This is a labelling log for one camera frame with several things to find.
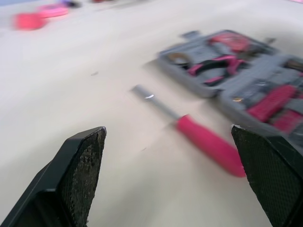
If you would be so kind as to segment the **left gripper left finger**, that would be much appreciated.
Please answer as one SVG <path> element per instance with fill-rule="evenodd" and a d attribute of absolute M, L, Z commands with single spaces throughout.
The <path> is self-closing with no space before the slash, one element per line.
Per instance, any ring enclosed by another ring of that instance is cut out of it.
<path fill-rule="evenodd" d="M 106 135 L 101 126 L 68 138 L 35 175 L 1 226 L 87 226 Z"/>

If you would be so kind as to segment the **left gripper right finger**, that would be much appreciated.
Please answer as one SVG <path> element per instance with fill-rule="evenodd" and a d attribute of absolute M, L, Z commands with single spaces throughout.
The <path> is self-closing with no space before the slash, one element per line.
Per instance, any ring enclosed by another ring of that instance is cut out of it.
<path fill-rule="evenodd" d="M 303 156 L 285 138 L 233 125 L 251 189 L 274 227 L 303 225 Z"/>

